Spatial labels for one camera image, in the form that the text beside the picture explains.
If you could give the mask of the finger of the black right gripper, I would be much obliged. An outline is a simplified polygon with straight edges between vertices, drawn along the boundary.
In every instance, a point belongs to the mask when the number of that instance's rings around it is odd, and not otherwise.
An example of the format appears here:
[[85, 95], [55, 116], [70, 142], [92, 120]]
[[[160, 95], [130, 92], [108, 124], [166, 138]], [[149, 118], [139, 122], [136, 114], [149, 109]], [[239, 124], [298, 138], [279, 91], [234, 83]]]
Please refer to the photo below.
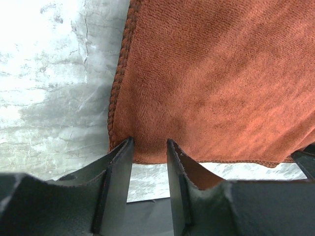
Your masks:
[[305, 174], [307, 179], [315, 179], [315, 145], [311, 144], [304, 150], [299, 150], [291, 155], [292, 159]]

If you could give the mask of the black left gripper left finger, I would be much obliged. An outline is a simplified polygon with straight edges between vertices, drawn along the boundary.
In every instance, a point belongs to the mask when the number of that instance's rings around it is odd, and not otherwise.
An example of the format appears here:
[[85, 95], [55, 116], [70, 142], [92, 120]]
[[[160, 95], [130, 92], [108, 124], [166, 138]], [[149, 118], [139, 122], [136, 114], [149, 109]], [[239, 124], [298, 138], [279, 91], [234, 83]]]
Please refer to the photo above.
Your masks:
[[121, 235], [133, 154], [134, 142], [128, 138], [104, 157], [58, 180], [1, 173], [1, 235]]

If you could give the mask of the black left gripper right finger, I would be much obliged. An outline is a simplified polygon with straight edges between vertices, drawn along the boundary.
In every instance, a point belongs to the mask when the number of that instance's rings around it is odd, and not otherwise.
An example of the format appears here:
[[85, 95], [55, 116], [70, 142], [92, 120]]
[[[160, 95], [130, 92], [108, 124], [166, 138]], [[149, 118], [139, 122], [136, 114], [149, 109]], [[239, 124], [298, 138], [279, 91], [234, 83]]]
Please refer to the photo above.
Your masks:
[[312, 236], [315, 180], [225, 180], [167, 141], [176, 236]]

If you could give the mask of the rust brown towel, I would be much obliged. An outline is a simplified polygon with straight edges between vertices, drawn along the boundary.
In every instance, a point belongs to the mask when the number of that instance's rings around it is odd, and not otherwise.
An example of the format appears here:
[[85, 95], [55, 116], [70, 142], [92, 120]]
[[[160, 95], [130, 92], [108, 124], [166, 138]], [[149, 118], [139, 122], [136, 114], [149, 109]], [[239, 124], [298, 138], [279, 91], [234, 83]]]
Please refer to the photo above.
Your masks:
[[198, 162], [291, 162], [315, 142], [314, 1], [132, 0], [108, 135], [138, 164], [168, 139]]

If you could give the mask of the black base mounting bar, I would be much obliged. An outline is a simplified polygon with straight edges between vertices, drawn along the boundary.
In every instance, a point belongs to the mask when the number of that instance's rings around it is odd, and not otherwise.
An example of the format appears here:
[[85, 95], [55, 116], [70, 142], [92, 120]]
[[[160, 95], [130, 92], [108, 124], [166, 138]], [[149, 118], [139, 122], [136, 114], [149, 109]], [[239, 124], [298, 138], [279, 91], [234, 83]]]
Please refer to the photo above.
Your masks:
[[126, 205], [123, 236], [173, 236], [170, 198]]

